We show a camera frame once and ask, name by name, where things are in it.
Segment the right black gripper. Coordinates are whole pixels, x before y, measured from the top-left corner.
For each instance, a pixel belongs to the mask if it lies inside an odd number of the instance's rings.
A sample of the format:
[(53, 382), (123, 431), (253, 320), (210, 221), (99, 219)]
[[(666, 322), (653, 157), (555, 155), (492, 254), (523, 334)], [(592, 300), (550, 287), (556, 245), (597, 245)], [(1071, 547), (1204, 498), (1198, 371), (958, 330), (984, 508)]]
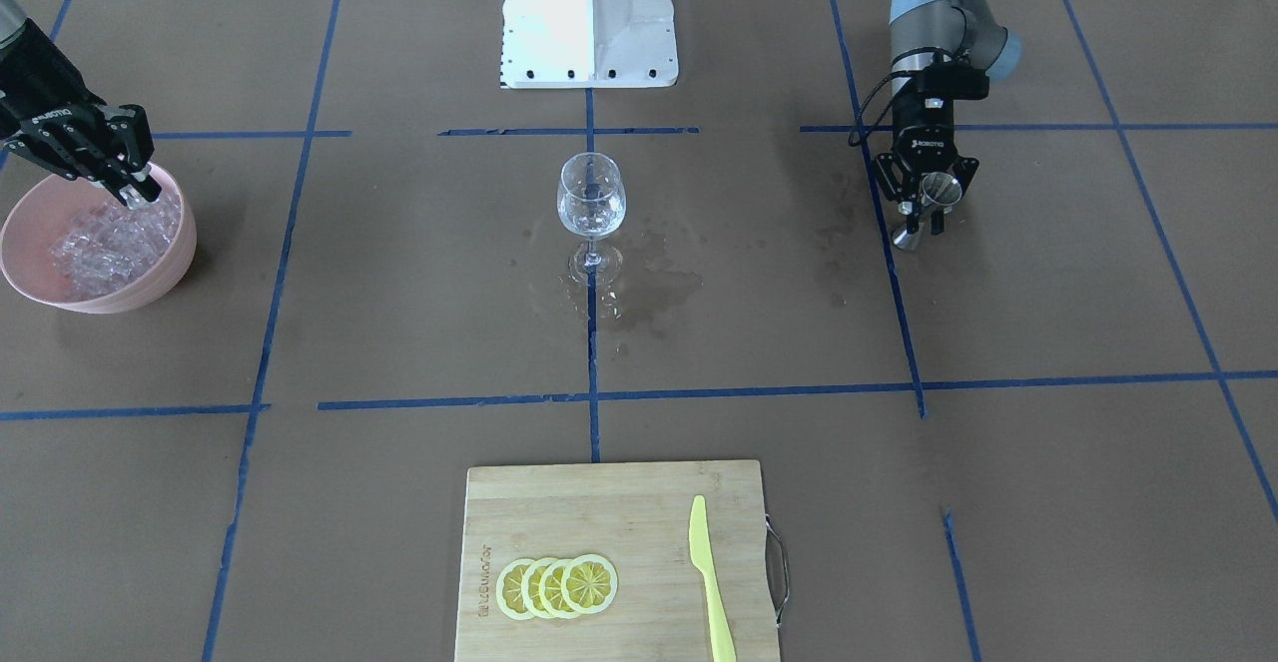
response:
[[(155, 204), (155, 135), (141, 104), (105, 106), (83, 75), (32, 19), (3, 40), (3, 148), (45, 171), (95, 183), (128, 210)], [(129, 171), (109, 179), (110, 148)]]

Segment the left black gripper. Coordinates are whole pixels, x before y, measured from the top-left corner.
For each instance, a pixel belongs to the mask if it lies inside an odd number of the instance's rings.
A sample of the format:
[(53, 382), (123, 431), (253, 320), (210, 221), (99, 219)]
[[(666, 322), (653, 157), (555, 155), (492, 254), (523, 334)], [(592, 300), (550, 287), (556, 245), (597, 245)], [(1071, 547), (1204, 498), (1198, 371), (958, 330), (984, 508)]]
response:
[[(887, 199), (898, 203), (904, 221), (896, 234), (918, 234), (921, 229), (921, 196), (918, 196), (921, 176), (932, 173), (958, 176), (967, 193), (978, 160), (958, 155), (953, 101), (898, 93), (892, 98), (891, 112), (889, 150), (875, 155), (878, 187)], [(948, 213), (950, 204), (932, 202), (927, 207), (930, 236), (944, 233)]]

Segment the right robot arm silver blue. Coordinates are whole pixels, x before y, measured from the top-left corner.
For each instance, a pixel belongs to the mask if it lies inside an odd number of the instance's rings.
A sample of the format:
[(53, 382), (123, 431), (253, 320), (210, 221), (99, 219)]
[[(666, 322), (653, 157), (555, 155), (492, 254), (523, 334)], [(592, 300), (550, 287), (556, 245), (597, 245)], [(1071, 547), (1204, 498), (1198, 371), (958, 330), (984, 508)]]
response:
[(155, 139), (143, 107), (111, 106), (15, 0), (1, 0), (1, 134), (12, 156), (100, 187), (120, 206), (155, 203)]

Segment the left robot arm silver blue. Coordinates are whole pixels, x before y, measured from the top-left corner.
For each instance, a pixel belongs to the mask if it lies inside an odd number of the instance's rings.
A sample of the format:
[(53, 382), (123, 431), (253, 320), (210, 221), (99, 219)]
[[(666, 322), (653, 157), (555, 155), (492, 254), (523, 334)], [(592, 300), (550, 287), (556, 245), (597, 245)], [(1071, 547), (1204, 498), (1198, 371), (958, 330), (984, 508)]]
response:
[(1022, 42), (985, 0), (892, 0), (889, 33), (892, 143), (875, 167), (904, 216), (892, 243), (912, 250), (944, 233), (976, 175), (978, 160), (956, 147), (955, 102), (987, 98), (990, 81), (1016, 69)]

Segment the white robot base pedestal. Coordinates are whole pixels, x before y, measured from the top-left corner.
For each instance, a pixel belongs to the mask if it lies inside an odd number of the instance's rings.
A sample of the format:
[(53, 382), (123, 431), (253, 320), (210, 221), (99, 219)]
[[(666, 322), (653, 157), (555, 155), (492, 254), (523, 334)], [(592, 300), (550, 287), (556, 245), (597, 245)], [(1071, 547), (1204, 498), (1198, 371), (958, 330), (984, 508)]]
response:
[(674, 0), (504, 0), (498, 84), (506, 89), (675, 86)]

